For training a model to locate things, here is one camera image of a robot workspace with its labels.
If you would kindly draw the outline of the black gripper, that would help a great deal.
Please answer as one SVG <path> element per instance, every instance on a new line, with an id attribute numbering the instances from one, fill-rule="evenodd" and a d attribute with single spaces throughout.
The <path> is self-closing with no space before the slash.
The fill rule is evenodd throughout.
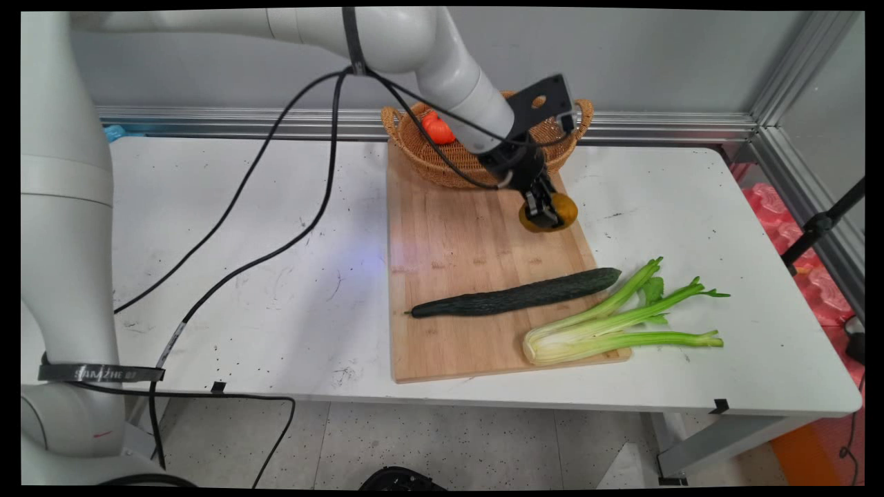
<path id="1" fill-rule="evenodd" d="M 527 220 L 547 230 L 564 227 L 564 220 L 555 207 L 557 190 L 548 173 L 544 152 L 531 135 L 515 136 L 524 144 L 499 144 L 477 155 L 478 163 L 502 189 L 517 190 L 524 198 L 522 213 Z"/>

